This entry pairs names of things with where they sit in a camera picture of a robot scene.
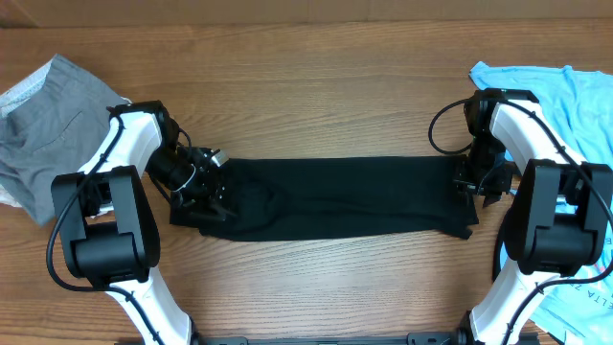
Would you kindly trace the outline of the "black t-shirt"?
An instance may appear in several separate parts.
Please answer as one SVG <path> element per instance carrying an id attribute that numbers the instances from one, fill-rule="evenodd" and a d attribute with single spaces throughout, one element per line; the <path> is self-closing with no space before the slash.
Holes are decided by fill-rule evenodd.
<path id="1" fill-rule="evenodd" d="M 221 208 L 198 201 L 170 223 L 236 242 L 344 239 L 440 230 L 466 240 L 478 223 L 453 181 L 453 157 L 232 159 Z"/>

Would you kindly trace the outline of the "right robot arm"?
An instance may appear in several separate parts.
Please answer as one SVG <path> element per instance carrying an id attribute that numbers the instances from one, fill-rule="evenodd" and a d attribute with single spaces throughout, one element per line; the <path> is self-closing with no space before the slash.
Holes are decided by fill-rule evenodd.
<path id="1" fill-rule="evenodd" d="M 486 204 L 521 180 L 500 234 L 508 254 L 485 299 L 468 311 L 450 344 L 535 344 L 521 330 L 547 295 L 579 282 L 601 256 L 612 222 L 612 171 L 589 163 L 547 124 L 530 91 L 486 89 L 458 102 L 471 144 L 453 182 Z"/>

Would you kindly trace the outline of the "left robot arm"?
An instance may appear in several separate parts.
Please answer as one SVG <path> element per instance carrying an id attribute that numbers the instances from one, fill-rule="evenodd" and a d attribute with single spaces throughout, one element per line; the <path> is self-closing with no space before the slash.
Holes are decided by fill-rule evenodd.
<path id="1" fill-rule="evenodd" d="M 108 107 L 109 130 L 77 172 L 52 182 L 57 221 L 46 265 L 60 287 L 104 292 L 124 309 L 145 344 L 201 344 L 159 269 L 161 240 L 142 177 L 170 204 L 172 222 L 223 222 L 233 216 L 220 149 L 199 149 L 159 101 Z"/>

